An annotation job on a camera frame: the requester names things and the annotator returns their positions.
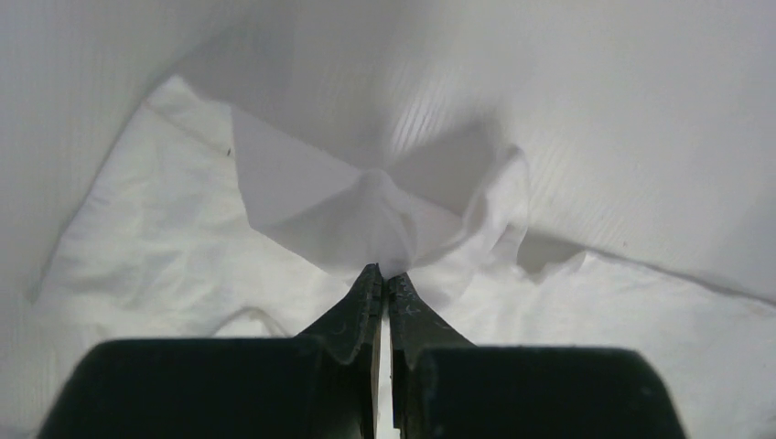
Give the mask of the white t-shirt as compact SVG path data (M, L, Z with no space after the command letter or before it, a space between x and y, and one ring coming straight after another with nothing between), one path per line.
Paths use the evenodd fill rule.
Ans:
M480 343L633 348L693 438L775 435L775 310L594 252L537 274L494 252L436 309ZM138 108L60 238L22 339L1 357L1 434L34 433L75 363L115 337L292 336L345 292L248 224L227 105L179 77Z

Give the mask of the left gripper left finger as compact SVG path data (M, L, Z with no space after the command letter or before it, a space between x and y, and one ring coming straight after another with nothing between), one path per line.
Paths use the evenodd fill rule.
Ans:
M42 438L373 438L377 265L294 337L116 339L67 379Z

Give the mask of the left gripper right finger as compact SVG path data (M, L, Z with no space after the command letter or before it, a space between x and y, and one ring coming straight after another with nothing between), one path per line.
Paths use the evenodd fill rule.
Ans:
M403 438L682 438L669 392L638 352L478 346L387 283L393 424Z

